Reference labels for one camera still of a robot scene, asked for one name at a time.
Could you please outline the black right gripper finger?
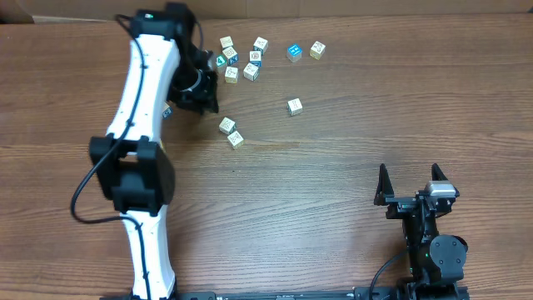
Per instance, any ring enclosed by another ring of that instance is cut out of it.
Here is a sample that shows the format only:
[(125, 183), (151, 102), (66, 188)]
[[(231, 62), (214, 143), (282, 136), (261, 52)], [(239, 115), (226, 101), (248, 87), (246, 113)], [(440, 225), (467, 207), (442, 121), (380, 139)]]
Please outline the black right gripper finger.
[(431, 166), (431, 176), (433, 181), (447, 181), (448, 178), (442, 172), (441, 168), (437, 163), (433, 163)]
[(374, 204), (377, 206), (386, 206), (394, 197), (395, 193), (391, 185), (391, 180), (386, 169), (386, 165), (382, 163), (379, 169), (379, 178), (374, 197)]

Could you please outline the wooden block blue corner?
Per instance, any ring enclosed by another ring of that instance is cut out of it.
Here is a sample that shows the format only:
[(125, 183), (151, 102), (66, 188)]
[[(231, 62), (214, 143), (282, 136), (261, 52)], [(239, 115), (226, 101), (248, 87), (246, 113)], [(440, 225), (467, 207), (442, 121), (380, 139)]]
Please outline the wooden block blue corner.
[(172, 114), (173, 114), (172, 107), (167, 102), (164, 102), (163, 110), (162, 110), (162, 117), (164, 119), (168, 119)]

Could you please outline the wooden block green side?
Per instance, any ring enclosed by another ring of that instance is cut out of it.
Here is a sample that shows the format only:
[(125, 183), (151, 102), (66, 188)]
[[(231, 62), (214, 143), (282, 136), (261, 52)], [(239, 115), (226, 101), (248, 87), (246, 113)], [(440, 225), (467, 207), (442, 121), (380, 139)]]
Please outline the wooden block green side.
[(236, 129), (236, 123), (228, 117), (224, 117), (218, 126), (219, 130), (226, 135), (232, 134)]

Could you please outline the wooden tower base block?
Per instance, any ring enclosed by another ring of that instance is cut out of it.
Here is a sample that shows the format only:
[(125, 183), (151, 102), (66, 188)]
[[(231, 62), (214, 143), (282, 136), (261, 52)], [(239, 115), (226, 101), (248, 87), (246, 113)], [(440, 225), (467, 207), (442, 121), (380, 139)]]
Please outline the wooden tower base block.
[(227, 139), (229, 143), (232, 145), (233, 149), (237, 149), (240, 146), (242, 146), (245, 142), (244, 138), (238, 131), (234, 131), (233, 133), (229, 134), (227, 136)]

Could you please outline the wooden block table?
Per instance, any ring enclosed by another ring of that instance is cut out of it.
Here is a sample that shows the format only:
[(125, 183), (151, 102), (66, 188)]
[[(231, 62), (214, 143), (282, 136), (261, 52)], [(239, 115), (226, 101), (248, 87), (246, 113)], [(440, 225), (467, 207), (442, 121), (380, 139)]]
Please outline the wooden block table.
[(287, 102), (287, 109), (291, 116), (296, 116), (303, 111), (303, 106), (299, 98), (292, 99)]

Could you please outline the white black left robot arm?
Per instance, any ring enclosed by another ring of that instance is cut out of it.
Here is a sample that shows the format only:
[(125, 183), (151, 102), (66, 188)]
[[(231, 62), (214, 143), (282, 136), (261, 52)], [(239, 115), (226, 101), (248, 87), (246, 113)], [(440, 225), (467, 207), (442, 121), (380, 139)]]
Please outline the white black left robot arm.
[(107, 132), (92, 137), (89, 157), (106, 199), (124, 224), (134, 268), (128, 299), (176, 299), (177, 279), (167, 243), (167, 210), (176, 176), (165, 153), (162, 121), (168, 103), (217, 113), (213, 53), (195, 46), (199, 23), (182, 2), (161, 11), (140, 9), (117, 22), (130, 36), (130, 63), (122, 99)]

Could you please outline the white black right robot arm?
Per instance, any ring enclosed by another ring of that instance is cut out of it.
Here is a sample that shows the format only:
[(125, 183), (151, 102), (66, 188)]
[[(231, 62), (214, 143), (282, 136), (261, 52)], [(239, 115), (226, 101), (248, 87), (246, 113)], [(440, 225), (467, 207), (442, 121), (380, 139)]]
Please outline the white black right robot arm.
[[(388, 260), (377, 272), (368, 297), (382, 299), (467, 299), (457, 283), (464, 278), (468, 245), (456, 235), (441, 235), (436, 220), (452, 210), (460, 196), (440, 167), (431, 166), (431, 180), (412, 197), (397, 197), (385, 164), (380, 165), (374, 204), (386, 206), (386, 218), (402, 220), (406, 250)], [(408, 256), (410, 276), (399, 279), (386, 292), (374, 290), (377, 279), (393, 263)]]

